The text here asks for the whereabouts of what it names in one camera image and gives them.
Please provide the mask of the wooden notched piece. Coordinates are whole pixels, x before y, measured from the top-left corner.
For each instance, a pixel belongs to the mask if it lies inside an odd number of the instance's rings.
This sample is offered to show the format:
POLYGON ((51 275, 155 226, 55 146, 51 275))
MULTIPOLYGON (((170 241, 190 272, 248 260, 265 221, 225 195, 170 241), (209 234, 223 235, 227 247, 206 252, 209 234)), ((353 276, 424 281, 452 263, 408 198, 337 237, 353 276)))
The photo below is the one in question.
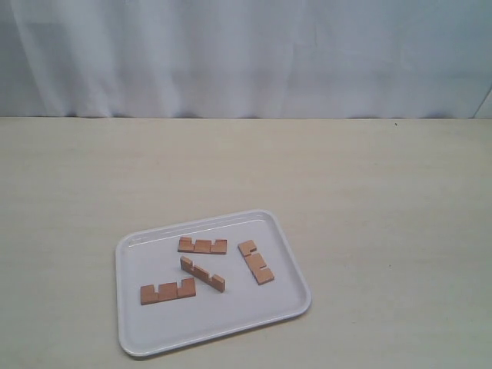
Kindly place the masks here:
POLYGON ((273 272, 267 266, 261 253, 258 251, 257 245, 252 240, 240 243, 238 250, 258 285, 263 285, 274 280, 273 272))
POLYGON ((194 264, 191 259, 185 256, 180 258, 180 265, 183 271, 213 287, 216 291, 225 292, 226 281, 223 277, 217 274, 210 275, 205 269, 194 264))
POLYGON ((157 288, 153 284, 140 287, 141 305, 191 298, 195 295, 196 287, 194 278, 182 279, 180 285, 177 282, 170 282, 160 284, 157 288))
POLYGON ((228 241, 226 239, 205 240, 191 237, 180 237, 178 252, 194 254, 227 254, 228 241))

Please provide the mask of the white plastic tray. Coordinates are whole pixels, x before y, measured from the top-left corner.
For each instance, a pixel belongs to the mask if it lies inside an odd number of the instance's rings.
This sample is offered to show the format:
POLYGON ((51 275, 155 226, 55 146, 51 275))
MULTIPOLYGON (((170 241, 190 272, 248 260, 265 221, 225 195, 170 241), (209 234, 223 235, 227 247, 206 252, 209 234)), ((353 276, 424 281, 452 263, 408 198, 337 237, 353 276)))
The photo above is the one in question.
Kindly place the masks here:
POLYGON ((223 214, 123 237, 115 249, 118 339, 133 357, 149 357, 298 317, 311 291, 277 218, 266 210, 223 214), (218 275, 218 291, 196 281, 192 297, 142 304, 141 288, 181 283, 178 242, 226 240, 225 254, 189 254, 218 275))

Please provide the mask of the white backdrop curtain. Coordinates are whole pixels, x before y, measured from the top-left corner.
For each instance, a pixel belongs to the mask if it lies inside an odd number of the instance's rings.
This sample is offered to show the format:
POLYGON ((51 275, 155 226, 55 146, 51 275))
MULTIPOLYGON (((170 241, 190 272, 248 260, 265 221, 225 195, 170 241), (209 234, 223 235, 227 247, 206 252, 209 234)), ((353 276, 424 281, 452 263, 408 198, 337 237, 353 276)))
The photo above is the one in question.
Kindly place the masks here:
POLYGON ((4 116, 489 118, 489 1, 3 1, 4 116))

